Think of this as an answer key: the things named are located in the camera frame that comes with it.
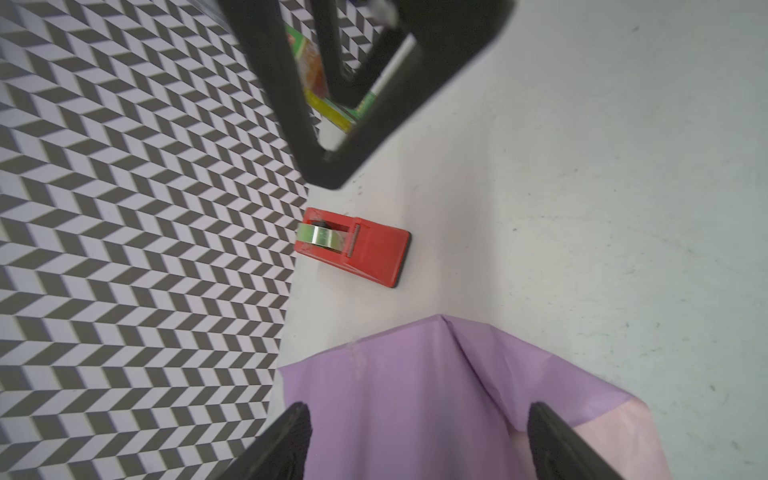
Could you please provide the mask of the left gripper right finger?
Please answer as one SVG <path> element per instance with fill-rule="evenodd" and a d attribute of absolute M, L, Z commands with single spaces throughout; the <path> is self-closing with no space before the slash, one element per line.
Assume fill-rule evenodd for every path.
<path fill-rule="evenodd" d="M 527 421 L 530 451 L 539 480 L 622 480 L 546 403 L 530 406 Z"/>

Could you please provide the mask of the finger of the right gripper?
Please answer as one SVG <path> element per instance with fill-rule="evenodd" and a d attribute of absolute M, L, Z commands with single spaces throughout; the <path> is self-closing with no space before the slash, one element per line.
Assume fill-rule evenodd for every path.
<path fill-rule="evenodd" d="M 374 86 L 407 37 L 415 43 L 378 93 L 370 109 L 334 150 L 319 143 L 297 65 L 276 1 L 218 4 L 259 79 L 304 180 L 340 189 L 425 102 L 478 56 L 513 15 L 513 1 L 388 1 L 393 22 L 384 27 L 355 71 L 341 57 L 338 8 L 311 2 L 317 44 L 333 102 L 356 107 Z"/>

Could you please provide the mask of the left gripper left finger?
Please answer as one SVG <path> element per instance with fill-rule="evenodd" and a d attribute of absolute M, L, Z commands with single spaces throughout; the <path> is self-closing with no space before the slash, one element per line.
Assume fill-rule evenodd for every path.
<path fill-rule="evenodd" d="M 311 436 L 308 405 L 295 402 L 218 479 L 302 480 Z"/>

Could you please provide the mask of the pink wrapping paper sheet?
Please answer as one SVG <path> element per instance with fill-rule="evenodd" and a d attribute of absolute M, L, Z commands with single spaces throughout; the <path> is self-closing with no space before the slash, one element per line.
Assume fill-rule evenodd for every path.
<path fill-rule="evenodd" d="M 643 401 L 488 324 L 435 315 L 280 375 L 311 415 L 309 479 L 531 479 L 536 402 L 621 477 L 671 475 Z"/>

